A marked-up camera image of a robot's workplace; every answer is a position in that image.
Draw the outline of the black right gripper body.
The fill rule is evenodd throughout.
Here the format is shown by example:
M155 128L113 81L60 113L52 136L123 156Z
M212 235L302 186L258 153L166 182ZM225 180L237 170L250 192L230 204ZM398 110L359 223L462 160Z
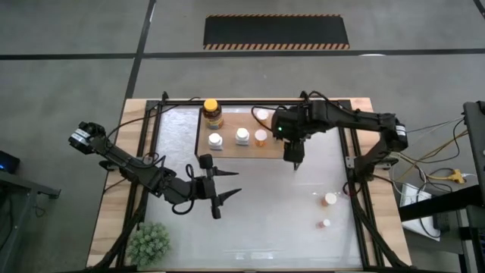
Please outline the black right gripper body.
M283 145L283 160L300 164L305 157L305 147L302 140L285 142Z

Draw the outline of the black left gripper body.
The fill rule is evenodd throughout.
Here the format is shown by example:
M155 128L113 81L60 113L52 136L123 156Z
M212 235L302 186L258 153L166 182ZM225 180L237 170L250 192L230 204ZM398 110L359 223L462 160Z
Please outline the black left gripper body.
M211 154L199 156L199 167L205 171L204 175L192 176L195 183L194 197L196 199L209 199L211 201L211 214L213 219L221 218L220 206L216 206L216 197L218 196L215 188L214 177L211 176L211 169L214 162Z

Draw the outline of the white melatonin bottle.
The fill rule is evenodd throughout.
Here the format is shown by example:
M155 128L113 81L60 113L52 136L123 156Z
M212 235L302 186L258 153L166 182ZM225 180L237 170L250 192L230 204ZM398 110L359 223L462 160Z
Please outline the white melatonin bottle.
M222 150L223 143L223 137L219 133L211 133L208 136L208 146L210 150Z
M236 145L248 146L249 145L250 133L247 129L241 127L238 128L235 135Z

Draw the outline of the brown fish oil bottle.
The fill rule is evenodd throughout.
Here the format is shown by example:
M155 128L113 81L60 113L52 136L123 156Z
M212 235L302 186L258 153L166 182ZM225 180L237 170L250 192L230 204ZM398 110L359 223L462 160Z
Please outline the brown fish oil bottle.
M202 113L207 128L218 130L223 126L222 108L216 99L206 99L203 104Z

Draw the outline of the glossy white table sheet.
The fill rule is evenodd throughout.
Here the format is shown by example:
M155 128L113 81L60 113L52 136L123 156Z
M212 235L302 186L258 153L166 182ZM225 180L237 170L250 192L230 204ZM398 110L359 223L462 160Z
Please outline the glossy white table sheet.
M280 158L215 158L238 175L215 178L219 193L241 189L213 219L211 203L172 206L150 196L145 219L162 223L171 250L159 269L359 269L361 255L350 199L342 191L345 164L338 130L305 142L298 171ZM335 193L332 206L322 206ZM330 219L331 226L316 224Z

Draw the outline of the green artificial plant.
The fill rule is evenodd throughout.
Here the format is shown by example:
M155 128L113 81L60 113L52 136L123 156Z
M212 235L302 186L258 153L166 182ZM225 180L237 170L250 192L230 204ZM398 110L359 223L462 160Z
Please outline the green artificial plant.
M149 267L171 250L171 239L162 223L143 222L127 243L127 257L131 265Z

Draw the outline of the black hazard-striped floor mat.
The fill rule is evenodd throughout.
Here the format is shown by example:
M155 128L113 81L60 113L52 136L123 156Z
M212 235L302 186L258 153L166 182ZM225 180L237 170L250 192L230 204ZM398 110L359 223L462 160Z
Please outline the black hazard-striped floor mat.
M203 49L316 51L350 48L340 14L211 14Z

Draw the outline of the white cardboard box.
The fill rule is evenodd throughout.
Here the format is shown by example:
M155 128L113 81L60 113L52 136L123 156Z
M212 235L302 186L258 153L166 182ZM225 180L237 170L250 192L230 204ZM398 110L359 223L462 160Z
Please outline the white cardboard box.
M420 191L418 188L411 184L404 184L400 190L399 206L408 206L416 202L420 202L431 198L430 193ZM408 231L412 231L416 234L423 235L431 240L440 241L441 231L436 229L433 224L433 217L427 216L425 218L414 219L410 221L403 221L402 226Z

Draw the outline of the yellow power splitter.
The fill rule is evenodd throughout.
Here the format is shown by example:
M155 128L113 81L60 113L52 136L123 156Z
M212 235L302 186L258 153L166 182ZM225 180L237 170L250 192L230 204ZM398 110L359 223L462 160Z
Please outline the yellow power splitter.
M450 174L444 177L444 180L452 181L456 184L465 184L467 182L468 177L475 177L475 174L472 173L463 173L459 169L450 169Z

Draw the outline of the black side desk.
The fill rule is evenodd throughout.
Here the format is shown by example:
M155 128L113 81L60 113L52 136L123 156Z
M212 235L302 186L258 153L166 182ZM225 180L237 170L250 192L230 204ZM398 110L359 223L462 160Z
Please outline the black side desk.
M478 184L403 206L399 215L408 221L464 209L468 226L458 229L460 240L471 242L477 271L485 273L485 102L466 102L463 109Z

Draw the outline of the grey side table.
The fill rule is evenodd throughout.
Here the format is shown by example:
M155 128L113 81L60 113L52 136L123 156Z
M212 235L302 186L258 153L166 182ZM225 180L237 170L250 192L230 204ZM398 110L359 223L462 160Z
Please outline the grey side table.
M61 190L0 171L0 273L8 273L39 194L57 199Z

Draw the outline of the black device with blue light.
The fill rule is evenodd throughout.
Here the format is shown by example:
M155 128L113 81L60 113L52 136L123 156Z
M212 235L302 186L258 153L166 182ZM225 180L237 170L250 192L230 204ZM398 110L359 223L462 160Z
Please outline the black device with blue light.
M19 166L19 158L0 150L0 171L16 174Z

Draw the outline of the wooden shelf with black frame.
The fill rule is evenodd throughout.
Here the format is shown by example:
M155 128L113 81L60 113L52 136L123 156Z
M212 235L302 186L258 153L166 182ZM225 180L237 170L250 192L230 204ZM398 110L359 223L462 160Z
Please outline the wooden shelf with black frame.
M212 154L213 158L283 158L283 141L273 138L272 132L264 129L252 116L251 108L223 108L223 126L212 130L206 125L202 111L196 133L196 156ZM247 146L236 143L236 131L245 128L249 131L249 144ZM262 129L267 132L268 138L262 146L255 140L255 132ZM208 144L211 133L218 133L223 140L222 150L212 150Z

